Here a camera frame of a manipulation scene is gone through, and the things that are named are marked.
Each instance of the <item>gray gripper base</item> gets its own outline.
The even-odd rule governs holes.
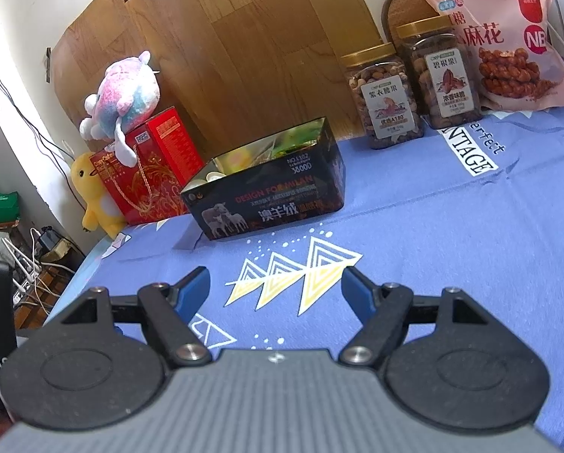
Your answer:
[[[369,370],[325,350],[226,350],[175,373],[128,420],[62,433],[16,424],[0,453],[557,453],[532,427],[496,436],[436,430],[402,411]]]

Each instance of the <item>blue bedsheet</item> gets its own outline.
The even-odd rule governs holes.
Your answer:
[[[472,176],[453,151],[468,142],[452,149],[431,130],[383,151],[345,141],[338,213],[218,242],[190,216],[128,228],[86,286],[133,293],[203,265],[211,293],[191,326],[213,353],[324,347],[334,356],[360,327],[340,293],[343,267],[424,295],[463,287],[548,366],[536,425],[564,448],[564,108],[502,115],[465,126],[495,170]]]

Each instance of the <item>metal screw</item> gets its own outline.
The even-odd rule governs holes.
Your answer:
[[[282,353],[273,353],[273,354],[269,354],[267,359],[274,364],[278,364],[281,363],[284,359],[286,359],[286,357]]]
[[[372,358],[372,351],[362,345],[355,345],[343,351],[342,359],[345,362],[353,364],[362,364],[370,361]]]
[[[199,344],[183,344],[177,349],[177,357],[185,361],[198,361],[206,356],[208,349]]]

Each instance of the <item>jar label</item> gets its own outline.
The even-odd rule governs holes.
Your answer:
[[[378,139],[416,130],[416,122],[399,75],[361,86],[367,111]]]
[[[431,73],[441,117],[452,117],[474,110],[473,92],[468,84],[460,50],[444,49],[424,58]]]

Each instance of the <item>pink and blue plush toy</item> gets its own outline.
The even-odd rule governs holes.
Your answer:
[[[125,142],[125,134],[153,113],[160,100],[154,72],[148,66],[150,52],[125,58],[106,69],[97,94],[85,99],[90,117],[80,125],[81,137],[114,140],[114,152],[125,166],[137,164],[137,155]]]

